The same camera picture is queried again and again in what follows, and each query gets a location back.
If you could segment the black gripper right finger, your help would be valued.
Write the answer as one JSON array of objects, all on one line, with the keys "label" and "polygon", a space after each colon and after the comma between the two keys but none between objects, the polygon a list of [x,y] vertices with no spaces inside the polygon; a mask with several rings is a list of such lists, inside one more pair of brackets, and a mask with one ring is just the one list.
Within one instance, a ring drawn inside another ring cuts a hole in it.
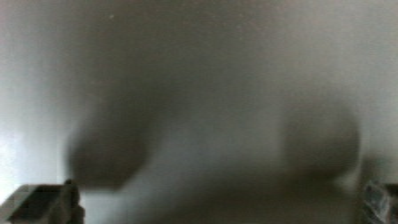
[{"label": "black gripper right finger", "polygon": [[371,181],[362,193],[362,224],[398,224],[398,184]]}]

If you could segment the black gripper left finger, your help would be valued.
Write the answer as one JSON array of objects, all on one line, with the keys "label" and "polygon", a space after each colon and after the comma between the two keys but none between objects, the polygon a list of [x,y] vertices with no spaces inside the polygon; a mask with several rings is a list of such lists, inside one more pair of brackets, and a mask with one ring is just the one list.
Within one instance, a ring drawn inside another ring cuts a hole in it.
[{"label": "black gripper left finger", "polygon": [[0,204],[0,224],[83,224],[79,191],[62,184],[24,184]]}]

